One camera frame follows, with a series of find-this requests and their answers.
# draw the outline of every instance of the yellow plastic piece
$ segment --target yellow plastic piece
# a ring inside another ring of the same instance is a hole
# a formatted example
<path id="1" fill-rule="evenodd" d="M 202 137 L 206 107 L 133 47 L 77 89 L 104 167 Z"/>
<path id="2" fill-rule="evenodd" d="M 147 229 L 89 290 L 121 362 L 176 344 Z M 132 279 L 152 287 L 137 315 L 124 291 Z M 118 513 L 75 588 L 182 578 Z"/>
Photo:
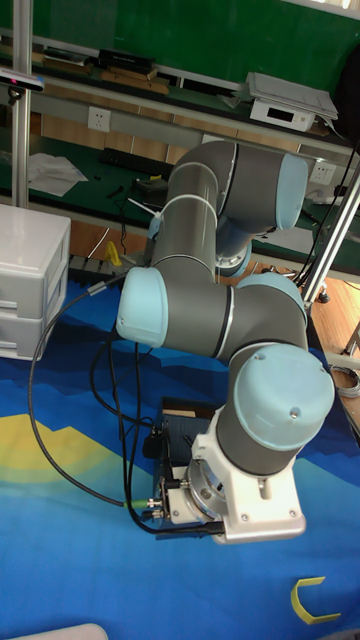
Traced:
<path id="1" fill-rule="evenodd" d="M 117 252 L 117 248 L 111 240 L 109 240 L 106 245 L 105 260 L 110 260 L 114 267 L 121 267 L 122 265 L 119 254 Z"/>
<path id="2" fill-rule="evenodd" d="M 325 576 L 321 578 L 302 578 L 301 580 L 298 580 L 295 586 L 292 588 L 291 604 L 293 606 L 295 613 L 299 616 L 299 618 L 301 618 L 301 620 L 306 622 L 306 624 L 319 624 L 320 622 L 331 622 L 332 620 L 336 620 L 336 618 L 341 616 L 341 613 L 331 613 L 327 616 L 312 616 L 311 613 L 309 613 L 308 611 L 306 611 L 306 609 L 304 609 L 304 607 L 302 606 L 299 600 L 299 595 L 298 595 L 299 587 L 311 587 L 316 584 L 321 584 L 322 582 L 324 582 L 324 580 L 325 580 Z"/>

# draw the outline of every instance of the white paper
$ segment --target white paper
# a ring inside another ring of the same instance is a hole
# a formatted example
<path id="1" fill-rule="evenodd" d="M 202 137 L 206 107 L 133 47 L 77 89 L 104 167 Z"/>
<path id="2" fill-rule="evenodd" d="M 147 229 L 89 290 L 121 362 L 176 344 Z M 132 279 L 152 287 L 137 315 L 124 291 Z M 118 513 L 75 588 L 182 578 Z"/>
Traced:
<path id="1" fill-rule="evenodd" d="M 36 153 L 29 158 L 29 187 L 54 196 L 65 195 L 78 182 L 88 179 L 67 158 Z"/>
<path id="2" fill-rule="evenodd" d="M 264 244 L 273 245 L 274 247 L 283 247 L 291 251 L 309 254 L 313 237 L 309 229 L 276 229 L 273 233 L 264 234 L 266 237 L 255 236 L 254 240 Z"/>

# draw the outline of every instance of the metal pole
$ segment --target metal pole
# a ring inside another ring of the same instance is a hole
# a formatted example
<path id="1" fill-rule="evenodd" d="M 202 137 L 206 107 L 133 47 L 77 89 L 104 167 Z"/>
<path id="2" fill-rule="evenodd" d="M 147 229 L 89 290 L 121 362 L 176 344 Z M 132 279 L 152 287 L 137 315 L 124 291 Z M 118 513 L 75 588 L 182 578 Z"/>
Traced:
<path id="1" fill-rule="evenodd" d="M 13 68 L 32 71 L 33 0 L 13 0 Z M 28 207 L 28 159 L 31 91 L 13 106 L 12 204 Z"/>
<path id="2" fill-rule="evenodd" d="M 340 249 L 359 203 L 360 162 L 343 197 L 334 224 L 326 236 L 324 245 L 315 259 L 311 273 L 306 281 L 302 294 L 306 306 L 310 306 L 314 302 L 317 292 Z"/>

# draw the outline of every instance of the green wall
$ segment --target green wall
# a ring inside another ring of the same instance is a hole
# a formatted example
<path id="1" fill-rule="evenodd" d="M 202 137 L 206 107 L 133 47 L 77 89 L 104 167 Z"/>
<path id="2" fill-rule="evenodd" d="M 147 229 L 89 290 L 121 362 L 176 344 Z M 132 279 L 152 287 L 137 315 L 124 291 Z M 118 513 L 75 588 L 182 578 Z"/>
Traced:
<path id="1" fill-rule="evenodd" d="M 0 24 L 11 28 L 11 0 Z M 243 81 L 248 71 L 332 91 L 360 21 L 282 0 L 34 0 L 34 34 L 155 56 Z"/>

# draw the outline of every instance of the electrical socket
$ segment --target electrical socket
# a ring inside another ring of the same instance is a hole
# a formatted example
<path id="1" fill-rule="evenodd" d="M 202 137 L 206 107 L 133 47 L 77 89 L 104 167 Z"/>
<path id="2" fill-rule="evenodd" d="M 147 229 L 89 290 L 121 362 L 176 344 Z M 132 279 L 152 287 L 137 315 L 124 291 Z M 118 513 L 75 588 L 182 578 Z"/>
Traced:
<path id="1" fill-rule="evenodd" d="M 316 182 L 317 184 L 330 184 L 335 170 L 335 164 L 317 160 L 310 176 L 310 182 Z"/>
<path id="2" fill-rule="evenodd" d="M 99 109 L 98 107 L 89 107 L 88 128 L 95 131 L 110 131 L 111 111 L 107 109 Z"/>

